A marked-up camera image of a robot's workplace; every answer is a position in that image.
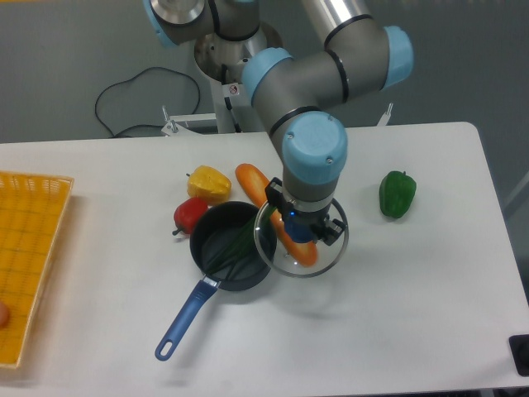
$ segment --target orange carrot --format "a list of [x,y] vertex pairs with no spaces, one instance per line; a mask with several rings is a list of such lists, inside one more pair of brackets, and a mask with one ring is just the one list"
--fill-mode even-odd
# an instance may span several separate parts
[[[235,170],[235,175],[242,189],[257,207],[262,207],[266,202],[265,188],[270,182],[268,178],[252,164],[240,164]],[[283,243],[288,253],[300,265],[309,267],[317,261],[317,248],[314,242],[296,243],[284,230],[283,220],[279,211],[275,211],[271,217],[278,239]]]

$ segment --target yellow bell pepper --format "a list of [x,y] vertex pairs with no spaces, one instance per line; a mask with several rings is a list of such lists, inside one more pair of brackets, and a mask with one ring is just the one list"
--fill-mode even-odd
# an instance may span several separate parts
[[200,165],[188,179],[188,194],[199,197],[209,205],[224,203],[230,197],[231,181],[220,171]]

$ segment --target pan handle hole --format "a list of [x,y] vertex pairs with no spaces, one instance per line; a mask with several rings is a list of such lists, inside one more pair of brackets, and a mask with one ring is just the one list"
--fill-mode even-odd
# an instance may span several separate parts
[[162,347],[161,351],[160,351],[160,355],[161,356],[166,356],[167,353],[169,353],[169,351],[171,350],[171,347],[173,346],[173,343],[171,341],[167,341],[165,344],[164,344],[164,347]]

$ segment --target floor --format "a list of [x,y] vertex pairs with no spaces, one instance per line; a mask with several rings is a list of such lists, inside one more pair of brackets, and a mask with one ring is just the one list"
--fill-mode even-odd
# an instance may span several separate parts
[[[406,83],[331,112],[347,127],[372,126],[393,102],[392,124],[473,123],[504,206],[529,171],[529,2],[366,3],[381,25],[399,25],[408,32],[415,70]],[[321,49],[299,1],[266,0],[261,13],[294,56]],[[96,98],[107,86],[151,66],[193,76],[202,92],[198,112],[212,112],[209,87],[194,66],[192,46],[164,49],[139,0],[2,3],[0,55],[0,143],[109,137],[94,116]],[[196,95],[187,80],[154,72],[108,92],[99,104],[100,115],[113,131],[162,124],[163,104],[169,114],[187,114]],[[510,208],[506,223],[529,290],[529,200]]]

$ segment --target blue pan handle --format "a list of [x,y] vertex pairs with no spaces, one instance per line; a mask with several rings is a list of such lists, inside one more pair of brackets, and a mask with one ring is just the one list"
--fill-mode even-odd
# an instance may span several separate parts
[[[183,335],[197,315],[198,310],[217,292],[219,283],[212,280],[207,281],[200,280],[197,282],[188,300],[185,301],[185,304],[165,333],[155,351],[155,356],[158,360],[167,361],[173,355],[174,349],[179,345]],[[171,347],[168,351],[162,353],[168,343],[171,343]]]

